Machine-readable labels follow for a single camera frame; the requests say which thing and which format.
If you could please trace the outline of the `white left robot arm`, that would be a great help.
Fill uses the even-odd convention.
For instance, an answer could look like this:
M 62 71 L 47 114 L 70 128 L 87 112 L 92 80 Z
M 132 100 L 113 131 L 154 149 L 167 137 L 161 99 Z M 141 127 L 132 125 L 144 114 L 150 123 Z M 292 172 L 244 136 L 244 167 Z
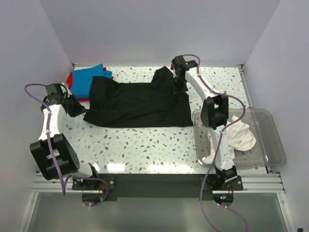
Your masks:
M 46 180 L 71 176 L 83 179 L 88 189 L 96 189 L 100 178 L 95 167 L 80 163 L 77 153 L 70 145 L 62 131 L 65 116 L 77 117 L 87 112 L 77 98 L 71 93 L 66 84 L 54 83 L 44 86 L 47 96 L 41 101 L 41 112 L 44 116 L 42 132 L 38 141 L 30 144 L 40 172 Z

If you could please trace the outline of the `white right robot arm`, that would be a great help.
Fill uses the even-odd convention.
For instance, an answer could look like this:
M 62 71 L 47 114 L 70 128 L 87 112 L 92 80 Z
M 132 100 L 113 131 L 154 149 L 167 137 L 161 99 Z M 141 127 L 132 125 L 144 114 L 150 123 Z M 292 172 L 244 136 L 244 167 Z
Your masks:
M 200 117 L 203 125 L 208 128 L 215 150 L 212 162 L 217 175 L 215 184 L 217 188 L 225 190 L 232 185 L 232 180 L 237 177 L 237 170 L 230 154 L 227 132 L 225 131 L 229 117 L 228 96 L 218 93 L 204 79 L 200 73 L 200 62 L 186 61 L 184 56 L 176 56 L 171 63 L 172 82 L 176 90 L 186 91 L 186 83 L 188 82 L 203 100 Z

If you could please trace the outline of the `black t shirt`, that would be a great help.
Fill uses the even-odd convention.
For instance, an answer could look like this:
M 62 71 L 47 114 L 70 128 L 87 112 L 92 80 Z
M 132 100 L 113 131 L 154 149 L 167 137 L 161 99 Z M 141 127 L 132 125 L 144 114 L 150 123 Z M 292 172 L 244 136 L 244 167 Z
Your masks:
M 118 83 L 95 76 L 84 121 L 106 128 L 190 127 L 186 92 L 175 92 L 167 67 L 155 71 L 149 83 Z

